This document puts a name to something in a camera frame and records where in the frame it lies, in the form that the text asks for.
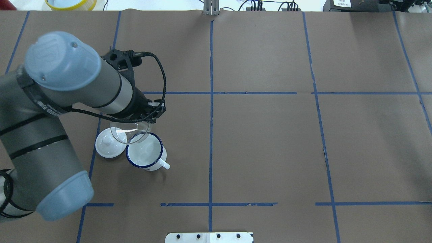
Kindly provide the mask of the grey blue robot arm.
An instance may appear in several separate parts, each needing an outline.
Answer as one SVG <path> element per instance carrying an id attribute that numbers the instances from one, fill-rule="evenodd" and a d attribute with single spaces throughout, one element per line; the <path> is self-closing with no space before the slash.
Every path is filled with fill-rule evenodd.
<path id="1" fill-rule="evenodd" d="M 152 57 L 162 97 L 150 100 L 135 85 L 134 67 Z M 1 76 L 1 142 L 14 168 L 1 170 L 1 223 L 37 212 L 62 219 L 94 196 L 59 117 L 76 112 L 113 123 L 153 124 L 165 112 L 167 78 L 147 51 L 98 52 L 74 35 L 54 31 L 32 44 L 16 70 Z"/>

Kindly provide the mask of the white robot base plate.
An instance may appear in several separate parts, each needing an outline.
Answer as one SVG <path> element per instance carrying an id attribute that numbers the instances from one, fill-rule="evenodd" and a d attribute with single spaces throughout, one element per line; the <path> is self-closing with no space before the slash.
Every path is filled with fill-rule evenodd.
<path id="1" fill-rule="evenodd" d="M 250 232 L 169 233 L 165 243 L 253 243 Z"/>

